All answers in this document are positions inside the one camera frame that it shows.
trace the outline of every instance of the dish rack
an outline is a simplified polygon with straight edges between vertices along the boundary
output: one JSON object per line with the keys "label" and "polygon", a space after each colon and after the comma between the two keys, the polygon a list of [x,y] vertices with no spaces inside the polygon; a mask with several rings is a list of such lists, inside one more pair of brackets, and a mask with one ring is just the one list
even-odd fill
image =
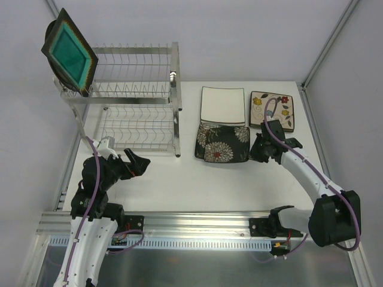
{"label": "dish rack", "polygon": [[61,98],[74,112],[86,143],[81,104],[100,105],[93,138],[114,138],[114,148],[173,151],[181,156],[178,112],[182,110],[178,43],[171,47],[95,47],[99,61],[88,97],[54,77]]}

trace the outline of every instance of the black floral plate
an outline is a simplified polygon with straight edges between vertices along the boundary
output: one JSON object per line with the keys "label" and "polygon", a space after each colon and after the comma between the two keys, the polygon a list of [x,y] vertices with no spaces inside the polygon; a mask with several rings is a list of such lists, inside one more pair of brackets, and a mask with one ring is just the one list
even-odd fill
{"label": "black floral plate", "polygon": [[195,157],[209,163],[243,163],[249,159],[248,127],[200,124]]}

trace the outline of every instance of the teal square plate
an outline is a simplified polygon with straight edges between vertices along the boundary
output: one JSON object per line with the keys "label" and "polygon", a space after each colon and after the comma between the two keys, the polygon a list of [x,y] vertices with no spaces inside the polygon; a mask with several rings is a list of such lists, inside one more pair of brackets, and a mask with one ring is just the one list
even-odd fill
{"label": "teal square plate", "polygon": [[79,91],[83,97],[89,95],[98,58],[64,8],[41,51],[53,70],[64,75],[62,78],[66,83],[70,82],[73,90]]}

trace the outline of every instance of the table surface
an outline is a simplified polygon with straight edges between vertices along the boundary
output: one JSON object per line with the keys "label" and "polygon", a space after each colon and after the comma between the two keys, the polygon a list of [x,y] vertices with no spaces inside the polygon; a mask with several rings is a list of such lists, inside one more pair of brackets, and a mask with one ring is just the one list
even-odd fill
{"label": "table surface", "polygon": [[[122,204],[125,211],[141,212],[260,211],[287,204],[301,209],[312,208],[305,190],[287,170],[274,161],[267,164],[255,161],[216,164],[194,157],[202,86],[244,88],[246,121],[251,91],[292,96],[295,131],[287,133],[287,137],[298,139],[311,161],[320,168],[318,153],[295,82],[182,82],[181,157],[137,152],[151,160],[146,173],[139,178],[118,181],[108,191],[109,202]],[[99,105],[91,105],[89,108],[85,131],[90,137],[95,132],[99,110]],[[252,145],[260,130],[250,130]],[[83,162],[90,156],[90,151],[80,142],[63,210],[71,209],[71,200],[81,180]]]}
{"label": "table surface", "polygon": [[[64,254],[65,248],[51,247],[50,262],[62,262]],[[347,253],[335,246],[307,241],[287,261],[256,261],[268,258],[267,252],[133,248],[105,256],[98,286],[358,286]],[[37,287],[52,286],[60,266],[45,259],[41,270]]]}

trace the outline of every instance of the white table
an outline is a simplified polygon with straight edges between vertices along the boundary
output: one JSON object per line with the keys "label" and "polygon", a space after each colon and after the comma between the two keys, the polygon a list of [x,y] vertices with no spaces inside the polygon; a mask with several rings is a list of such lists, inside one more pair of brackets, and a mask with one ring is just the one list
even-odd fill
{"label": "white table", "polygon": [[[120,203],[125,211],[228,212],[269,210],[287,204],[312,208],[305,190],[282,166],[248,161],[235,164],[206,163],[194,157],[200,117],[202,86],[244,88],[248,121],[251,91],[288,94],[294,99],[295,131],[287,133],[303,145],[311,161],[320,167],[317,150],[295,82],[183,82],[183,111],[180,112],[181,157],[145,153],[150,158],[146,173],[139,178],[118,181],[109,191],[109,202]],[[89,109],[85,131],[93,136],[99,106]],[[251,129],[251,145],[259,129]],[[66,195],[64,210],[81,180],[86,158],[92,156],[81,142]]]}

